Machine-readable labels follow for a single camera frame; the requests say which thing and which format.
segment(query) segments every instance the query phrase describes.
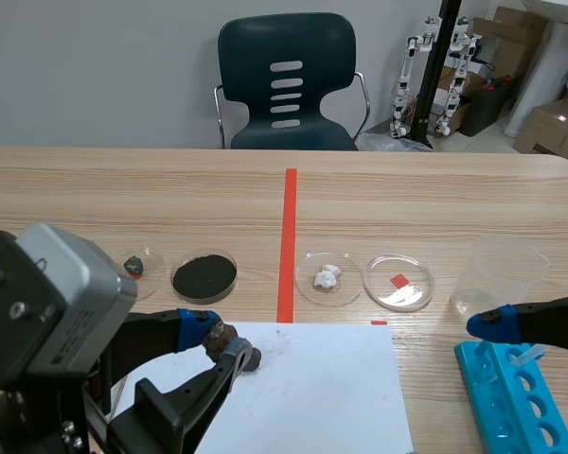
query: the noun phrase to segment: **white paper sheet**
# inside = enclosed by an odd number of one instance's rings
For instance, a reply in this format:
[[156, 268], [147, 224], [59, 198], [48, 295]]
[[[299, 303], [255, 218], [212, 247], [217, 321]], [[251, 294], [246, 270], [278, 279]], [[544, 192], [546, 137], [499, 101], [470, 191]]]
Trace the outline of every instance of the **white paper sheet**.
[[[388, 326], [235, 323], [261, 350], [242, 374], [198, 454], [406, 454], [413, 450]], [[129, 375], [116, 413], [147, 377], [162, 393], [212, 362], [202, 347]]]

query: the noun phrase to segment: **gray wall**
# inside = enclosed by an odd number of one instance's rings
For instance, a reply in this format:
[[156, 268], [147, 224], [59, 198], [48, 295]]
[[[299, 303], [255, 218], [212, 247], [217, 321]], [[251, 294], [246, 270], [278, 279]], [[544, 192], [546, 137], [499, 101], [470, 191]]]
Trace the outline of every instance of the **gray wall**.
[[[463, 11], [488, 6], [465, 0]], [[338, 12], [353, 24], [373, 126], [389, 116], [405, 37], [438, 10], [435, 0], [0, 0], [0, 145], [217, 148], [219, 30], [296, 11]], [[349, 131], [363, 109], [357, 81], [322, 106]], [[224, 110], [231, 137], [247, 112]]]

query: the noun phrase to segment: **black pole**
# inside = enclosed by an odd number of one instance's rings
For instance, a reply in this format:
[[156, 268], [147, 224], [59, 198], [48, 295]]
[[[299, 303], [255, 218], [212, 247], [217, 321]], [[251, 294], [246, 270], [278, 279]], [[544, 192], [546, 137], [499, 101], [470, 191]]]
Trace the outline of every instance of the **black pole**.
[[461, 0], [442, 0], [442, 6], [439, 9], [439, 17], [442, 19], [442, 25], [439, 29], [437, 43], [434, 44], [432, 51], [429, 53], [427, 66], [423, 81], [420, 84], [420, 92], [417, 97], [417, 106], [413, 117], [413, 124], [410, 128], [409, 138], [431, 146], [427, 140], [427, 126], [429, 124], [429, 114], [434, 104], [435, 90], [439, 82], [444, 61], [448, 56], [448, 49], [453, 36], [454, 25], [458, 17], [458, 11], [461, 8]]

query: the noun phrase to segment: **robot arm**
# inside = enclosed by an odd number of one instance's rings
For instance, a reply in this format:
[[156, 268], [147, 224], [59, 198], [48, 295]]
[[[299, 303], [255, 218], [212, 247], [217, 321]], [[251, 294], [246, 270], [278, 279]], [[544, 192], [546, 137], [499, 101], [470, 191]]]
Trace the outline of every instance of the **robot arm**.
[[460, 94], [465, 87], [468, 65], [471, 57], [475, 53], [475, 46], [477, 45], [476, 38], [467, 33], [468, 26], [469, 20], [466, 17], [459, 17], [456, 20], [456, 26], [454, 27], [453, 37], [451, 39], [450, 50], [452, 52], [459, 52], [460, 57], [454, 68], [454, 79], [448, 88], [448, 98], [446, 99], [444, 113], [437, 120], [436, 130], [444, 135], [451, 133], [448, 125], [461, 101]]
[[428, 17], [423, 23], [423, 33], [408, 37], [401, 62], [398, 83], [396, 84], [396, 96], [394, 97], [392, 120], [389, 126], [392, 137], [401, 138], [408, 133], [403, 124], [403, 117], [408, 107], [408, 98], [410, 97], [409, 84], [413, 60], [417, 52], [430, 52], [432, 50], [432, 46], [437, 41], [441, 23], [442, 20], [439, 17]]
[[[0, 232], [0, 452], [195, 452], [260, 352], [212, 311], [129, 313], [136, 283], [97, 245], [35, 224]], [[170, 393], [147, 379], [116, 418], [112, 386], [139, 365], [202, 345], [216, 363]]]
[[568, 350], [568, 297], [550, 303], [506, 305], [474, 315], [467, 331], [497, 343], [542, 343]]

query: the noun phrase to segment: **white cotton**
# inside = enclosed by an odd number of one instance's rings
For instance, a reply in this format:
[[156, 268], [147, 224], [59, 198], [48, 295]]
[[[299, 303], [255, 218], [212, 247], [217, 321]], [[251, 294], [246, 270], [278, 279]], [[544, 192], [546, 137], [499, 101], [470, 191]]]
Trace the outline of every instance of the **white cotton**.
[[316, 287], [333, 288], [337, 285], [337, 278], [332, 271], [320, 271], [315, 275]]
[[325, 265], [324, 270], [330, 271], [332, 274], [334, 274], [334, 277], [339, 277], [342, 272], [341, 269], [336, 265]]

